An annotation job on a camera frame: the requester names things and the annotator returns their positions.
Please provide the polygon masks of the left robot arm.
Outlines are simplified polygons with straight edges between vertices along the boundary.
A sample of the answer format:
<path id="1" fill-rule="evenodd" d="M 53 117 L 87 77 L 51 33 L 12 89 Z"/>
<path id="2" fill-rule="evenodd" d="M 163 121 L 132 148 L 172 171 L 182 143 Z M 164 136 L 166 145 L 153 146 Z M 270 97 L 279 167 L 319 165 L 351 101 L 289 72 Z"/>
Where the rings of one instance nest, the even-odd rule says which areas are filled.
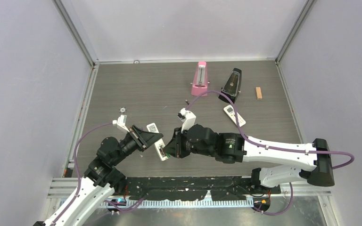
<path id="1" fill-rule="evenodd" d="M 92 213 L 111 195 L 126 188 L 126 177 L 116 166 L 135 151 L 145 151 L 163 137 L 161 133 L 131 126 L 121 140 L 107 137 L 100 143 L 97 156 L 90 162 L 77 187 L 66 201 L 36 226 L 82 226 Z"/>

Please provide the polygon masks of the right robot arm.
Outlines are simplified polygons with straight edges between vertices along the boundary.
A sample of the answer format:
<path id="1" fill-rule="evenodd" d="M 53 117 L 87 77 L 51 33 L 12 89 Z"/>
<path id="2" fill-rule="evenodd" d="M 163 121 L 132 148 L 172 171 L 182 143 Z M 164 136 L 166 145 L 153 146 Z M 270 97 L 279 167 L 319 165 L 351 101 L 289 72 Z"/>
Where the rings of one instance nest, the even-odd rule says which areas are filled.
<path id="1" fill-rule="evenodd" d="M 323 139 L 308 144 L 270 142 L 254 137 L 244 139 L 239 133 L 216 133 L 196 124 L 185 131 L 176 128 L 164 152 L 176 158 L 200 154 L 226 164 L 274 163 L 276 166 L 272 168 L 252 170 L 250 187 L 256 193 L 296 181 L 322 187 L 335 184 L 328 145 Z"/>

